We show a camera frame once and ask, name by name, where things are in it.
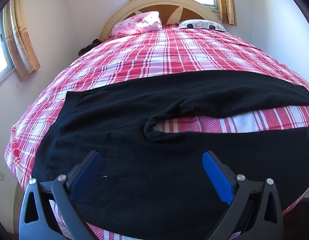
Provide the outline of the black pants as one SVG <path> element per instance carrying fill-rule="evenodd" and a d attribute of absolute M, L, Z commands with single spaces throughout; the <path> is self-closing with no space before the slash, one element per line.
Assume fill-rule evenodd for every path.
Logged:
<path fill-rule="evenodd" d="M 188 114 L 226 118 L 309 106 L 309 91 L 271 76 L 207 70 L 129 80 L 65 103 L 36 152 L 32 176 L 67 174 L 90 151 L 101 165 L 77 209 L 90 224 L 139 239 L 204 239 L 227 209 L 202 156 L 212 151 L 234 173 L 272 178 L 285 209 L 309 187 L 306 128 L 252 133 L 156 131 Z"/>

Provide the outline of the side window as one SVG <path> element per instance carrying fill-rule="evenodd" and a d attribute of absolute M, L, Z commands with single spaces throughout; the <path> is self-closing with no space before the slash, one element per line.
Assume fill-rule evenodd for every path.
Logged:
<path fill-rule="evenodd" d="M 0 84 L 13 72 L 15 66 L 6 43 L 3 12 L 0 13 Z"/>

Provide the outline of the side window right curtain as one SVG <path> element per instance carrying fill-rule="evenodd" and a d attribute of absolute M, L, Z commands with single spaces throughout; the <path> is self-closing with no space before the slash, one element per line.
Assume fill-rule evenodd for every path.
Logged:
<path fill-rule="evenodd" d="M 3 9 L 5 40 L 14 67 L 21 80 L 26 80 L 41 65 L 27 31 L 23 0 L 9 0 Z"/>

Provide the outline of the black object beside bed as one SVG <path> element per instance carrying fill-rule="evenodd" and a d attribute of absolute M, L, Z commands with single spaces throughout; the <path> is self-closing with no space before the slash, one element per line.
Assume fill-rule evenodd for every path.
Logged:
<path fill-rule="evenodd" d="M 89 45 L 86 47 L 83 47 L 82 49 L 79 50 L 78 56 L 81 57 L 93 48 L 97 47 L 98 45 L 102 44 L 102 42 L 99 39 L 93 40 Z"/>

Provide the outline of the red plaid bed sheet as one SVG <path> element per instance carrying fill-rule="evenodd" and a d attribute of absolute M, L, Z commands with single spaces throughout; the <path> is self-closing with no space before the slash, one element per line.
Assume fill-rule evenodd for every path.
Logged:
<path fill-rule="evenodd" d="M 273 76 L 309 89 L 293 70 L 258 47 L 230 33 L 164 29 L 110 39 L 95 47 L 58 76 L 11 128 L 5 161 L 22 189 L 31 177 L 36 151 L 56 120 L 67 91 L 84 91 L 111 83 L 200 70 L 239 70 Z M 309 124 L 309 106 L 260 110 L 237 117 L 184 118 L 159 124 L 165 132 L 255 132 L 299 128 Z"/>

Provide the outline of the white black-dotted pillow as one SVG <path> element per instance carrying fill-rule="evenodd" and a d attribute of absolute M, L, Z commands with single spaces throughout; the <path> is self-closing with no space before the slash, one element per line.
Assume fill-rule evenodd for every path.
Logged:
<path fill-rule="evenodd" d="M 178 24 L 179 29 L 206 29 L 226 32 L 226 29 L 222 24 L 201 19 L 185 20 Z"/>

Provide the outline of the pink floral pillow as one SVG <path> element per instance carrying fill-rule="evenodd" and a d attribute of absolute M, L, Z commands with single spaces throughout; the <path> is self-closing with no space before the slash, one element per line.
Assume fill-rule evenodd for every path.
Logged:
<path fill-rule="evenodd" d="M 129 36 L 162 30 L 158 11 L 143 12 L 114 25 L 111 36 Z"/>

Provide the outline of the beige wooden headboard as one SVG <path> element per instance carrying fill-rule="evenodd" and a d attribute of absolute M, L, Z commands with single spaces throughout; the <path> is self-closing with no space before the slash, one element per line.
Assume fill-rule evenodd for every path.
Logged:
<path fill-rule="evenodd" d="M 133 0 L 113 14 L 102 30 L 99 39 L 103 41 L 108 38 L 116 23 L 148 11 L 159 12 L 163 25 L 171 25 L 190 19 L 221 22 L 209 8 L 194 0 Z"/>

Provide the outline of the white wall socket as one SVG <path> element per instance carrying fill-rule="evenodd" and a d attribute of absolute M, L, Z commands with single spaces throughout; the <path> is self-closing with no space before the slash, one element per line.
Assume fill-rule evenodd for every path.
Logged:
<path fill-rule="evenodd" d="M 3 181 L 5 173 L 0 170 L 0 180 Z"/>

